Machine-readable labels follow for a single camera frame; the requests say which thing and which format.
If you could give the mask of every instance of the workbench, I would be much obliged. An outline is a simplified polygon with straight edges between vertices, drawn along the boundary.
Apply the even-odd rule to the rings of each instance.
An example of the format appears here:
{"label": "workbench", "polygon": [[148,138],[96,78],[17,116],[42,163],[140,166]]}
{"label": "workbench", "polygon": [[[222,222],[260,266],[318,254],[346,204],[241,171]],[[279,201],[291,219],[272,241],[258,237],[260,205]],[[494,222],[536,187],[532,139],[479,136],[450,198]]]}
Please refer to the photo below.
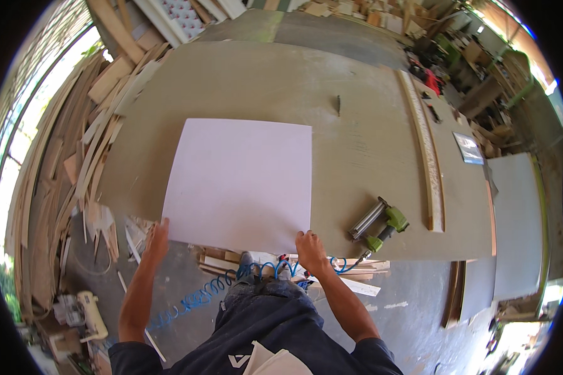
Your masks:
{"label": "workbench", "polygon": [[491,256],[483,167],[463,162],[452,134],[471,135],[471,130],[436,97],[431,101],[443,122],[430,128],[443,176],[446,231],[428,231],[423,160],[407,100],[396,71],[332,53],[276,43],[185,44],[148,82],[125,119],[97,197],[115,213],[160,219],[187,118],[303,124],[313,128],[311,229],[328,254],[354,258],[361,253],[361,244],[352,244],[346,231],[382,196],[411,225],[374,258]]}

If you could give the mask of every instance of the white panel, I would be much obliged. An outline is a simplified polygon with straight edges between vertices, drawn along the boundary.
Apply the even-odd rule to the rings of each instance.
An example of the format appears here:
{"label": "white panel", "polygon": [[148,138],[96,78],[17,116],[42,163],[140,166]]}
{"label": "white panel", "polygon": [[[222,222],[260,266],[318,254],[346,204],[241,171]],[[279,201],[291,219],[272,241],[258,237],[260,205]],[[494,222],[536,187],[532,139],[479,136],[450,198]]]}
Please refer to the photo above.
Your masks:
{"label": "white panel", "polygon": [[533,162],[528,153],[488,160],[498,189],[494,299],[535,293],[542,264],[542,216]]}
{"label": "white panel", "polygon": [[174,241],[295,253],[308,230],[312,129],[278,122],[187,119],[163,216]]}

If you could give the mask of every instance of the shirt logo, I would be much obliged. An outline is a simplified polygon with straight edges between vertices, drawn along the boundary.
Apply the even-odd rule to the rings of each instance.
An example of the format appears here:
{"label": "shirt logo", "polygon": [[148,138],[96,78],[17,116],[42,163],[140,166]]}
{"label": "shirt logo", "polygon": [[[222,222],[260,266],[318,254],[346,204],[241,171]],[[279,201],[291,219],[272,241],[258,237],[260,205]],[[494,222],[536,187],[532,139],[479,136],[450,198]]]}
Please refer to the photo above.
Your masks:
{"label": "shirt logo", "polygon": [[235,355],[235,356],[234,355],[228,355],[228,357],[229,357],[229,362],[232,363],[233,368],[240,368],[240,367],[242,367],[243,364],[246,363],[247,360],[249,360],[250,354],[249,355],[238,354],[238,355]]}

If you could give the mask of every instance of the green nail gun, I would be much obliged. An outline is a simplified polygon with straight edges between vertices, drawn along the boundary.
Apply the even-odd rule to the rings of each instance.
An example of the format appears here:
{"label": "green nail gun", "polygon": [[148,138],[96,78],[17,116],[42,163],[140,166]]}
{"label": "green nail gun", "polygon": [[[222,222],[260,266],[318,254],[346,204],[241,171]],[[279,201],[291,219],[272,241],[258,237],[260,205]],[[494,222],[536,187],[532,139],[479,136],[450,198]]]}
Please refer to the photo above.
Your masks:
{"label": "green nail gun", "polygon": [[[365,231],[382,214],[387,218],[386,227],[377,237],[368,235]],[[398,208],[390,206],[382,197],[378,197],[377,204],[348,231],[353,237],[353,242],[364,239],[368,248],[357,260],[356,264],[369,258],[371,254],[378,252],[382,248],[384,241],[390,238],[394,232],[404,232],[408,226],[409,223],[406,221],[405,215]]]}

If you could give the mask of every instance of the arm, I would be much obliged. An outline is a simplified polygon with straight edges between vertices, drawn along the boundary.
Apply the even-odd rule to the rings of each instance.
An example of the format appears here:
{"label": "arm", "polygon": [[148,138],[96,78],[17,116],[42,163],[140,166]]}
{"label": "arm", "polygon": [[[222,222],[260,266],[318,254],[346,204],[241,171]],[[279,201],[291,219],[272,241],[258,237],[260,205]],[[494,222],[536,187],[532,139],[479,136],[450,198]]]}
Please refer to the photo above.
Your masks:
{"label": "arm", "polygon": [[373,319],[359,298],[340,280],[325,254],[319,237],[309,230],[296,236],[298,260],[323,287],[331,311],[342,329],[356,343],[364,338],[379,338]]}
{"label": "arm", "polygon": [[156,222],[146,240],[146,250],[125,298],[119,315],[119,341],[144,342],[144,328],[150,319],[152,284],[158,265],[167,254],[169,244],[169,219],[163,225]]}

